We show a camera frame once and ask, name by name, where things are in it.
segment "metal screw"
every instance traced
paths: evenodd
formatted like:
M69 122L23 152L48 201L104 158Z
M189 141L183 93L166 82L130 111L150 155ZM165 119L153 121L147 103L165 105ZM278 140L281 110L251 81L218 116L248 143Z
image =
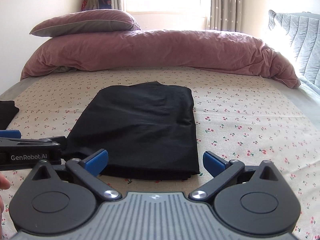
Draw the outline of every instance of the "metal screw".
M195 190L191 193L191 196L196 199L203 199L207 196L207 193L202 190Z
M114 199L114 198L117 198L119 196L119 192L117 192L115 190L106 190L103 193L103 196L105 198L108 198L108 199Z

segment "blue gripper pad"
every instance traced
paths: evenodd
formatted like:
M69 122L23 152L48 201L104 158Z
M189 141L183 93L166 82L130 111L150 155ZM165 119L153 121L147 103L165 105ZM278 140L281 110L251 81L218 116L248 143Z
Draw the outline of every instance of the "blue gripper pad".
M0 130L0 137L21 139L19 130Z
M108 159L108 152L101 149L80 161L80 165L96 177L107 166Z
M211 176L215 177L228 168L230 163L214 153L206 151L203 154L203 166L211 174Z

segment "cherry pattern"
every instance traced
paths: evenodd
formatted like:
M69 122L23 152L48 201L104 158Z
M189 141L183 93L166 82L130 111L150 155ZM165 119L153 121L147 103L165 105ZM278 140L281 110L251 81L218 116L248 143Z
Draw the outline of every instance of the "cherry pattern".
M272 160L301 204L301 216L293 233L298 239L317 239L320 132L264 78L188 67L55 73L38 79L14 99L20 112L8 129L20 130L23 138L67 136L100 89L151 81L191 89L200 174L186 181L143 181L107 176L99 176L99 179L123 194L152 190L184 191L188 195L212 179L202 164L202 154L207 150L227 161L238 159L246 165ZM8 212L9 203L29 171L1 172L12 184L9 190L0 192L5 205L4 239L15 234Z

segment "gray pillow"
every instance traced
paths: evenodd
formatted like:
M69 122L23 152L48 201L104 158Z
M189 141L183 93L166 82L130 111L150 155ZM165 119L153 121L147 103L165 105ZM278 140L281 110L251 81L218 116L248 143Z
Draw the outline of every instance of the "gray pillow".
M275 42L286 43L290 48L290 59L300 79L310 87L320 88L320 15L270 10L269 30L275 29Z
M140 30L132 15L121 10L98 9L69 13L45 20L30 34L40 37L57 37L78 33Z

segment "folded black garment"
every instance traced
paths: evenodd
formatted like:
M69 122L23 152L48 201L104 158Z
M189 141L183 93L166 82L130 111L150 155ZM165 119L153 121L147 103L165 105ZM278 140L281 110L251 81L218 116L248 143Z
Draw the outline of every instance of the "folded black garment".
M104 88L69 133L64 159L106 149L103 175L188 179L199 174L193 106L186 87L149 82Z
M14 101L0 101L0 130L7 129L8 125L19 112Z

